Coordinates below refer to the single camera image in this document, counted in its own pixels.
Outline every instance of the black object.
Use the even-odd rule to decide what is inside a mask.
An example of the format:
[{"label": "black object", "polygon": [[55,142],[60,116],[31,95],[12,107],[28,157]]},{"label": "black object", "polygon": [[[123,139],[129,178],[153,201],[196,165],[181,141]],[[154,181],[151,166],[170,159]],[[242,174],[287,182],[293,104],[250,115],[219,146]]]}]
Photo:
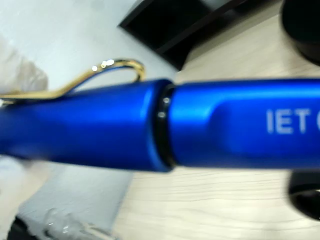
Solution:
[{"label": "black object", "polygon": [[174,84],[169,84],[166,86],[161,96],[159,96],[159,102],[157,104],[153,120],[154,141],[158,154],[164,163],[169,167],[173,167],[175,165],[173,151],[171,149],[170,142],[168,141],[168,139],[170,139],[168,111],[174,90]]},{"label": "black object", "polygon": [[289,200],[308,217],[320,221],[320,171],[294,171],[289,182]]},{"label": "black object", "polygon": [[28,232],[28,226],[20,218],[16,217],[10,232],[8,234],[7,240],[39,240],[37,237],[32,236]]},{"label": "black object", "polygon": [[320,64],[320,1],[286,0],[282,24],[298,50],[311,62]]},{"label": "black object", "polygon": [[201,0],[143,0],[120,27],[180,70],[204,28],[220,31],[229,23],[225,13],[243,2],[225,0],[212,8]]}]

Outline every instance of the table surface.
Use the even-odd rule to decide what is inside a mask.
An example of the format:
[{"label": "table surface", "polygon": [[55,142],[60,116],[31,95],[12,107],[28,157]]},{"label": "table surface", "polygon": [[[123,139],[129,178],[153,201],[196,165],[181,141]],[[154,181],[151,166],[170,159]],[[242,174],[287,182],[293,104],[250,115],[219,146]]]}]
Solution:
[{"label": "table surface", "polygon": [[[176,82],[320,76],[284,36],[279,16],[199,46]],[[320,223],[286,196],[286,170],[187,169],[136,173],[114,229],[124,240],[315,240]]]}]

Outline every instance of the blue pen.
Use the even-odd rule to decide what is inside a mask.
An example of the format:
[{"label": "blue pen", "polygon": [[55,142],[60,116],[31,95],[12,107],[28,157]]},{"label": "blue pen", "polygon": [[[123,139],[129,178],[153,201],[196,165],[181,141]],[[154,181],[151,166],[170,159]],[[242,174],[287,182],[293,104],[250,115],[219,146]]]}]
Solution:
[{"label": "blue pen", "polygon": [[[108,61],[83,79],[114,68],[143,72],[132,60]],[[0,154],[155,172],[320,166],[318,79],[139,80],[1,95]]]}]

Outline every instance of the black ring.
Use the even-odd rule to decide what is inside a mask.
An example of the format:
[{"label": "black ring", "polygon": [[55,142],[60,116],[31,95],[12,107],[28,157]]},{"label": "black ring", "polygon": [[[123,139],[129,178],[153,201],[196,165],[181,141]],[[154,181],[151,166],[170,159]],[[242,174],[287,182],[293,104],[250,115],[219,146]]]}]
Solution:
[{"label": "black ring", "polygon": [[168,114],[172,95],[175,90],[174,84],[169,84],[163,90],[156,107],[153,119],[154,141],[158,154],[162,161],[169,167],[176,165],[174,154],[169,141]]},{"label": "black ring", "polygon": [[289,200],[308,217],[320,221],[320,171],[294,171],[289,182]]}]

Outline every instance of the transparent plastic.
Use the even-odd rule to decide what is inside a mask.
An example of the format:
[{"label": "transparent plastic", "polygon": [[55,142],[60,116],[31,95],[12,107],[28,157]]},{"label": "transparent plastic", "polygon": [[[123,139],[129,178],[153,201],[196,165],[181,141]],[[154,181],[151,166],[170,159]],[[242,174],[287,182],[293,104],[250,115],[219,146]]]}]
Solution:
[{"label": "transparent plastic", "polygon": [[50,240],[121,240],[113,232],[77,220],[73,214],[62,214],[55,208],[44,219],[43,233]]}]

